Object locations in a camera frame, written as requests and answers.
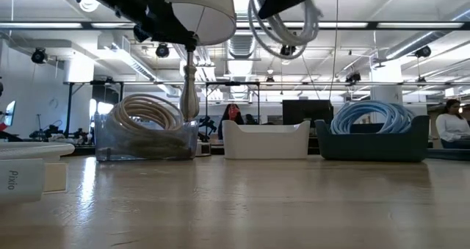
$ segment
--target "transparent container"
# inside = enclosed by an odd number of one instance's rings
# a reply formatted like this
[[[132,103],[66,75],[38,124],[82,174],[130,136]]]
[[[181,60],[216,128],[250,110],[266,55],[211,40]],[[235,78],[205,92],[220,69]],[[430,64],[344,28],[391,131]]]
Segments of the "transparent container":
[[[158,130],[157,135],[129,134],[107,115],[95,115],[95,155],[98,161],[145,159],[193,159],[198,145],[198,122],[185,123],[179,130]]]

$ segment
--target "blue coiled cable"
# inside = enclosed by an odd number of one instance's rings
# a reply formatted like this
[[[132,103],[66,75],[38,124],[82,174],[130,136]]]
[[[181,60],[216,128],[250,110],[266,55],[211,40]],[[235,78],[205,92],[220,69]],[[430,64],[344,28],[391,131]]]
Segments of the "blue coiled cable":
[[[411,127],[415,115],[403,105],[384,103],[381,101],[361,101],[346,104],[331,122],[331,133],[349,134],[351,125],[361,116],[377,112],[386,120],[378,134],[404,133]]]

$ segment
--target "person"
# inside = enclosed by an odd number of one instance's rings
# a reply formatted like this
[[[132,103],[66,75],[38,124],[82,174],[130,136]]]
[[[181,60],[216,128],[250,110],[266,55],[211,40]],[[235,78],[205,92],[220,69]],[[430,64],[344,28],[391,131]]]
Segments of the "person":
[[[435,122],[444,148],[470,149],[470,126],[459,109],[460,101],[449,99]]]
[[[227,107],[225,108],[225,111],[223,113],[222,120],[220,120],[220,124],[219,124],[219,128],[218,128],[219,140],[223,140],[222,122],[224,120],[233,120],[238,125],[245,124],[245,122],[243,121],[243,118],[242,118],[242,113],[240,112],[240,108],[238,107],[238,105],[237,104],[227,105]]]
[[[258,125],[258,121],[251,114],[246,114],[245,118],[247,119],[247,125]]]

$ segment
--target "white coiled cable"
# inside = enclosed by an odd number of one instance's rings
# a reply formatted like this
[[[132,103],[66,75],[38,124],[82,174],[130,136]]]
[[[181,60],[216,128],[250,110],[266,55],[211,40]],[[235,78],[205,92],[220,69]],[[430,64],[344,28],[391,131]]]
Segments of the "white coiled cable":
[[[267,18],[266,21],[269,23],[272,31],[270,31],[265,25],[264,22],[258,16],[259,9],[257,6],[262,6],[265,0],[250,0],[248,5],[248,21],[250,24],[250,30],[253,33],[254,38],[258,41],[259,45],[263,47],[264,50],[272,54],[273,56],[280,59],[295,59],[300,57],[306,49],[307,43],[310,43],[312,40],[315,40],[319,31],[319,17],[322,17],[322,13],[317,7],[313,0],[305,0],[303,2],[304,10],[304,24],[302,32],[299,35],[294,35],[288,30],[284,25],[279,14],[276,14],[270,18]],[[254,26],[254,20],[258,21],[259,26],[266,35],[274,40],[276,43],[285,45],[285,46],[302,46],[295,54],[282,55],[277,51],[273,51],[258,35],[256,28]]]
[[[164,104],[176,111],[173,114]],[[132,119],[152,121],[163,128],[149,129]],[[106,119],[106,132],[115,151],[132,156],[160,159],[189,153],[184,139],[184,121],[181,111],[171,102],[148,94],[134,94],[116,104]]]

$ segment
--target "wooden tabletop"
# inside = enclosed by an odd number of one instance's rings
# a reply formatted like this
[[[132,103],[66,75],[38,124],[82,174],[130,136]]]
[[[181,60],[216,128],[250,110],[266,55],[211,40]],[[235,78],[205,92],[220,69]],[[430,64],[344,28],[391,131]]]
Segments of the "wooden tabletop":
[[[470,248],[470,163],[110,162],[0,207],[0,248]]]

